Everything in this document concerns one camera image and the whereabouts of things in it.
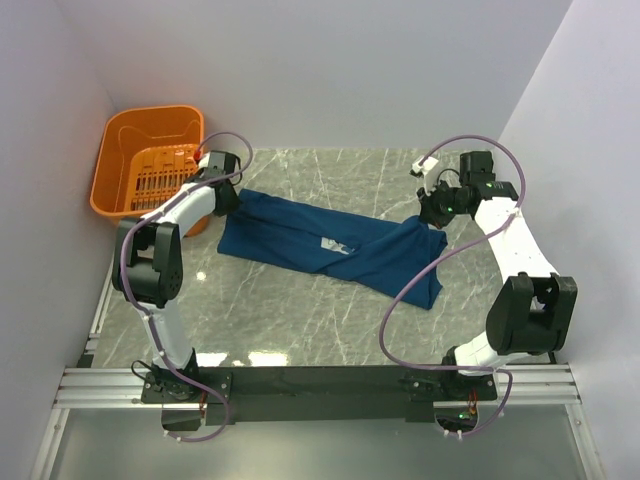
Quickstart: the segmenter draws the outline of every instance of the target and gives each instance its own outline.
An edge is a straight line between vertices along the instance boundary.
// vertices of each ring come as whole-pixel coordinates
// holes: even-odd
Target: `purple cable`
[[[208,135],[202,142],[200,142],[200,145],[198,145],[198,148],[196,149],[196,152],[199,152],[202,147],[204,146],[204,144],[206,142],[208,142],[209,140],[211,140],[214,137],[218,137],[220,135],[232,135],[236,138],[238,138],[239,140],[241,140],[245,146],[247,147],[247,150],[249,151],[249,159],[247,160],[247,162],[245,163],[244,167],[242,167],[240,170],[238,170],[237,172],[233,172],[230,173],[228,175],[222,175],[220,177],[216,177],[213,178],[211,180],[207,180],[206,182],[202,182],[202,183],[198,183],[196,185],[194,185],[193,187],[184,190],[182,193],[180,193],[179,195],[177,195],[176,197],[172,198],[164,207],[163,211],[160,211],[154,215],[151,215],[147,218],[142,219],[140,222],[136,223],[131,230],[129,230],[129,232],[127,232],[127,235],[124,237],[124,241],[122,243],[122,250],[120,252],[120,280],[122,281],[122,290],[124,292],[124,295],[126,297],[126,299],[131,302],[131,305],[133,305],[134,308],[136,308],[137,310],[141,311],[142,313],[144,313],[146,315],[146,320],[148,320],[149,322],[149,330],[151,331],[151,337],[153,338],[153,343],[156,347],[156,349],[158,350],[158,352],[161,352],[161,357],[162,360],[164,361],[165,365],[167,366],[167,368],[169,369],[169,371],[171,373],[173,373],[176,377],[178,377],[180,380],[182,380],[183,382],[186,382],[190,385],[193,385],[196,388],[199,388],[200,390],[202,390],[203,392],[209,393],[211,395],[213,395],[214,397],[216,397],[221,403],[222,405],[224,405],[224,409],[225,409],[225,416],[224,416],[224,420],[222,421],[222,424],[220,425],[220,427],[218,427],[218,429],[213,432],[210,433],[209,435],[205,435],[203,437],[181,437],[178,434],[175,434],[173,432],[169,432],[168,435],[172,438],[175,438],[178,441],[182,441],[182,442],[189,442],[189,443],[195,443],[195,442],[204,442],[207,440],[210,440],[214,437],[217,437],[220,433],[222,433],[222,431],[225,429],[225,427],[229,424],[230,420],[231,420],[231,407],[229,406],[229,402],[227,401],[227,399],[220,394],[219,392],[213,390],[210,387],[207,387],[206,385],[197,382],[185,375],[182,375],[178,369],[176,368],[176,366],[168,359],[166,358],[166,356],[163,356],[164,353],[164,348],[162,346],[162,342],[160,341],[160,337],[158,336],[158,330],[156,329],[155,324],[153,323],[153,314],[151,312],[151,310],[149,310],[148,308],[146,308],[145,306],[141,305],[134,297],[133,292],[131,290],[131,284],[129,283],[129,278],[126,275],[126,271],[127,271],[127,252],[129,251],[130,247],[131,247],[131,242],[133,240],[134,235],[136,234],[136,232],[138,232],[141,228],[143,228],[145,225],[148,225],[151,222],[156,221],[157,219],[159,219],[160,217],[162,217],[163,215],[165,215],[167,212],[169,212],[172,208],[174,208],[178,203],[180,203],[184,198],[186,198],[187,196],[189,196],[189,194],[191,194],[192,192],[200,189],[200,188],[204,188],[204,187],[208,187],[210,185],[213,185],[214,183],[217,182],[221,182],[224,180],[227,180],[229,178],[235,177],[236,175],[240,175],[241,173],[243,173],[247,168],[249,168],[249,165],[251,165],[251,162],[253,161],[253,148],[251,147],[251,144],[249,143],[249,141],[244,138],[242,135],[239,135],[237,133],[234,132],[216,132],[216,133],[212,133],[211,135]]]
[[[503,146],[502,144],[496,142],[495,140],[493,140],[493,139],[491,139],[489,137],[485,137],[485,136],[482,136],[482,135],[457,135],[455,137],[451,137],[451,138],[449,138],[447,140],[444,140],[443,142],[440,142],[435,147],[433,147],[429,151],[429,153],[424,155],[422,157],[422,160],[420,161],[420,165],[422,165],[426,161],[427,158],[429,158],[437,150],[439,150],[440,148],[444,147],[445,145],[447,145],[449,143],[452,143],[452,142],[455,142],[457,140],[469,140],[469,139],[471,139],[471,140],[481,140],[483,142],[487,142],[487,143],[490,143],[491,145],[494,145],[495,147],[497,147],[500,150],[502,150],[502,152],[504,152],[504,154],[507,157],[509,157],[509,159],[513,162],[513,165],[516,167],[516,170],[518,171],[518,177],[520,178],[520,198],[516,202],[516,209],[519,209],[520,205],[522,205],[522,202],[524,201],[524,196],[525,196],[525,193],[527,191],[527,183],[526,183],[526,180],[524,178],[524,172],[522,170],[520,162],[518,162],[516,157],[505,146]],[[416,370],[428,370],[428,371],[468,370],[468,371],[488,372],[488,373],[496,372],[496,373],[504,373],[504,374],[507,375],[507,377],[509,378],[509,382],[507,383],[507,388],[505,390],[504,397],[503,397],[502,401],[500,402],[500,405],[498,405],[498,408],[496,409],[496,411],[493,413],[493,415],[491,417],[489,417],[489,419],[486,422],[482,423],[481,425],[476,426],[476,428],[474,428],[473,430],[471,430],[469,432],[462,433],[463,437],[475,435],[475,434],[481,432],[486,427],[491,425],[500,416],[500,414],[504,410],[505,405],[507,404],[507,400],[509,399],[509,395],[511,395],[511,388],[513,387],[513,374],[509,370],[505,370],[505,369],[502,369],[502,368],[494,369],[494,368],[491,368],[491,367],[481,367],[481,366],[477,366],[477,365],[475,365],[475,366],[429,365],[429,364],[419,364],[419,363],[405,362],[404,360],[399,359],[398,357],[394,356],[391,352],[389,352],[389,350],[387,349],[386,345],[384,344],[384,331],[387,328],[387,324],[389,323],[389,318],[391,317],[391,313],[393,313],[394,308],[396,308],[396,305],[398,305],[398,303],[400,303],[400,301],[404,298],[404,296],[407,294],[407,292],[409,290],[411,290],[420,280],[422,280],[422,278],[424,278],[425,275],[427,275],[431,270],[436,268],[440,263],[444,262],[448,258],[451,258],[454,255],[457,255],[458,253],[460,253],[460,252],[462,252],[464,250],[467,250],[468,248],[474,247],[474,246],[478,245],[479,243],[484,242],[485,240],[489,240],[490,238],[495,237],[499,233],[503,232],[504,230],[506,230],[509,227],[509,225],[511,225],[511,222],[513,222],[513,219],[515,218],[515,216],[516,216],[516,213],[513,213],[513,214],[509,215],[509,218],[507,218],[507,220],[502,224],[502,226],[500,228],[494,230],[493,232],[490,232],[490,233],[484,235],[483,237],[478,238],[477,240],[474,240],[474,241],[469,242],[469,243],[467,243],[465,245],[462,245],[461,247],[454,248],[450,252],[447,252],[446,254],[442,255],[439,258],[436,258],[433,262],[431,262],[429,265],[427,265],[420,273],[418,273],[412,280],[410,280],[409,283],[407,283],[404,286],[404,288],[402,290],[400,290],[400,293],[398,293],[398,295],[396,295],[396,297],[393,299],[393,302],[391,302],[391,305],[389,305],[389,308],[385,312],[384,317],[382,317],[382,323],[380,324],[380,330],[378,332],[378,342],[380,344],[380,349],[382,350],[382,353],[384,353],[385,356],[389,360],[393,361],[394,363],[397,363],[398,365],[400,365],[402,367],[413,368],[413,369],[416,369]]]

